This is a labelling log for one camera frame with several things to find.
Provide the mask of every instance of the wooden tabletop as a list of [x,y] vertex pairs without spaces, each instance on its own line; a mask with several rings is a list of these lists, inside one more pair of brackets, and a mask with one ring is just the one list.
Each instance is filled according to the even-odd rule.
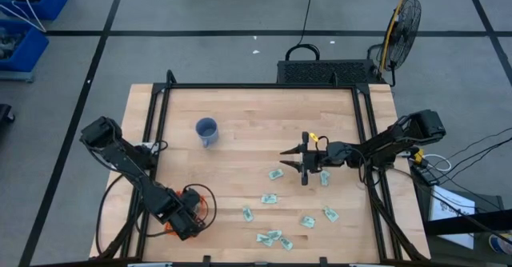
[[[151,85],[131,87],[122,121],[123,137],[127,141],[142,140],[151,88]],[[382,132],[397,119],[390,87],[370,86],[370,92],[378,131]],[[370,130],[362,96],[360,100],[368,137]],[[194,131],[195,123],[204,117],[214,118],[220,133],[218,142],[210,149],[202,148]],[[302,131],[326,135],[331,141],[359,143],[350,91],[171,90],[163,134],[169,148],[161,153],[156,179],[175,190],[190,183],[208,185],[217,198],[218,215],[209,229],[187,241],[173,235],[147,238],[143,259],[202,261],[203,255],[211,255],[213,262],[314,263],[320,257],[327,257],[329,263],[378,262],[370,203],[358,181],[358,171],[346,166],[329,168],[328,187],[320,185],[317,174],[310,175],[308,186],[302,186],[297,171],[278,162],[297,159],[281,156],[279,152],[300,143]],[[397,159],[395,166],[409,170],[405,159]],[[271,181],[268,173],[277,168],[285,175]],[[117,176],[118,173],[111,173],[109,183]],[[387,177],[398,225],[417,249],[429,257],[411,180],[393,171],[388,171]],[[206,197],[212,214],[210,195],[201,188],[196,190]],[[131,193],[131,185],[122,179],[106,199],[100,233],[103,248],[125,222]],[[264,193],[276,193],[278,204],[262,204]],[[254,215],[250,223],[242,216],[246,205]],[[339,214],[335,223],[323,214],[325,206]],[[313,229],[299,224],[306,215],[316,219]],[[382,227],[386,251],[392,257],[384,221]],[[271,229],[282,230],[294,248],[286,251],[279,241],[272,247],[256,242],[257,233]],[[162,225],[151,218],[148,233],[160,231]],[[137,237],[134,233],[131,252]],[[91,256],[95,254],[93,246]]]

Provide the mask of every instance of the black floor stripe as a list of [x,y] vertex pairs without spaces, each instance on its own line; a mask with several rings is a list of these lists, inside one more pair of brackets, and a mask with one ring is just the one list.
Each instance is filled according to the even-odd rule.
[[[301,30],[196,30],[196,31],[164,31],[164,30],[112,30],[109,36],[126,37],[215,37],[215,36],[300,36]],[[499,36],[512,37],[512,31],[501,31]],[[99,30],[49,30],[48,36],[102,36]],[[307,30],[306,36],[339,36],[339,37],[384,37],[385,31],[375,30]],[[418,31],[418,37],[440,38],[472,38],[488,36],[486,31]]]
[[484,27],[486,28],[487,33],[489,34],[490,42],[492,43],[494,50],[496,51],[496,54],[498,55],[499,61],[502,63],[503,70],[505,70],[506,76],[509,78],[510,84],[512,84],[512,67],[510,67],[510,62],[508,57],[505,54],[505,51],[503,51],[503,47],[499,42],[498,35],[502,34],[502,36],[505,36],[505,34],[510,34],[510,32],[501,32],[496,33],[494,32],[494,29],[492,25],[490,24],[489,18],[487,17],[486,12],[483,9],[482,4],[480,3],[480,0],[471,0],[473,1],[474,8],[476,8],[478,16],[480,16],[480,20],[482,20],[482,23]]
[[83,109],[86,105],[87,96],[89,95],[90,87],[94,80],[94,75],[96,74],[96,70],[98,69],[99,62],[102,58],[103,50],[105,49],[108,32],[112,27],[112,23],[114,22],[114,17],[118,10],[120,1],[121,0],[114,0],[112,2],[112,6],[110,7],[108,18],[106,20],[105,26],[103,27],[102,36],[100,37],[98,46],[94,52],[89,71],[87,71],[87,76],[83,83],[82,91],[78,97],[77,105],[74,108],[70,125],[67,129],[66,136],[64,137],[61,150],[58,154],[57,162],[55,163],[54,170],[50,177],[50,182],[48,183],[46,192],[42,198],[42,203],[39,206],[38,215],[36,216],[34,224],[32,225],[32,230],[30,231],[29,238],[23,250],[19,266],[29,266],[30,262],[32,261],[32,257],[34,256],[35,249],[41,236],[42,228],[45,225],[46,217],[50,212],[51,202],[54,200],[58,182],[61,179],[62,171],[64,170],[64,165],[66,164],[67,156],[70,152],[71,145],[73,144],[74,135],[77,131],[80,117],[82,116]]

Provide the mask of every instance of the blue bin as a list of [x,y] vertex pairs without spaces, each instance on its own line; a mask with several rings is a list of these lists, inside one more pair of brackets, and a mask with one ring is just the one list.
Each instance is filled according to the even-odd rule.
[[39,30],[26,22],[0,20],[0,27],[8,34],[22,34],[25,37],[9,59],[0,60],[0,70],[30,72],[48,46],[48,39]]
[[[66,4],[67,0],[41,0],[40,2],[34,2],[30,3],[32,5],[32,8],[34,9],[34,12],[41,20],[55,20],[58,16],[58,14],[61,12],[62,8]],[[30,11],[30,8],[26,1],[23,2],[15,2],[16,6],[13,6],[10,0],[0,0],[0,4],[4,5],[5,7],[9,8],[16,14],[25,17],[24,14],[17,8],[21,8],[25,13],[30,17],[34,18],[34,15],[32,14],[32,11]],[[0,8],[0,11],[3,12],[7,16],[14,17],[11,12],[4,10],[3,8]]]

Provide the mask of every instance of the blue cup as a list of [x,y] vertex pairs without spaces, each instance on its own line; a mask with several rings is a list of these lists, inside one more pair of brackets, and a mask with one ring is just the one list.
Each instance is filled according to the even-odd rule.
[[195,125],[195,132],[202,141],[202,147],[214,144],[218,140],[217,122],[213,118],[203,118]]

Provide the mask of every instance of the white cable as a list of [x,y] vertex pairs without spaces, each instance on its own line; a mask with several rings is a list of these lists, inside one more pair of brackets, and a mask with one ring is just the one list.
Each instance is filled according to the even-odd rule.
[[30,8],[30,11],[32,11],[32,14],[34,15],[35,17],[35,20],[38,21],[38,24],[39,26],[36,26],[35,24],[33,24],[28,18],[28,15],[25,13],[25,11],[23,11],[19,6],[16,6],[16,4],[14,4],[14,1],[12,1],[12,4],[14,7],[18,8],[21,12],[23,12],[23,14],[26,16],[26,18],[20,16],[19,14],[15,13],[14,11],[10,10],[9,8],[5,7],[4,5],[0,5],[1,8],[3,8],[4,10],[7,10],[9,12],[12,13],[12,15],[16,16],[17,18],[20,18],[21,20],[23,20],[24,22],[27,22],[28,24],[32,25],[33,27],[37,28],[38,30],[40,30],[41,32],[45,33],[46,32],[46,29],[45,27],[42,25],[41,21],[39,21],[39,18],[38,16],[36,15],[36,13],[34,12],[34,9],[32,9],[32,5],[30,4],[30,1],[29,0],[26,0],[26,4],[29,5],[29,8]]
[[438,167],[436,167],[436,166],[434,166],[434,165],[431,165],[431,164],[429,163],[429,167],[430,167],[430,168],[434,168],[434,169],[436,169],[436,170],[437,170],[437,171],[439,171],[439,172],[449,172],[449,171],[451,170],[451,163],[448,161],[448,159],[444,158],[443,156],[441,156],[441,155],[437,155],[437,154],[425,154],[425,155],[423,155],[423,158],[427,158],[427,157],[437,157],[437,158],[442,159],[444,162],[446,162],[446,164],[448,164],[448,168],[446,168],[446,169],[441,169],[441,168],[438,168]]

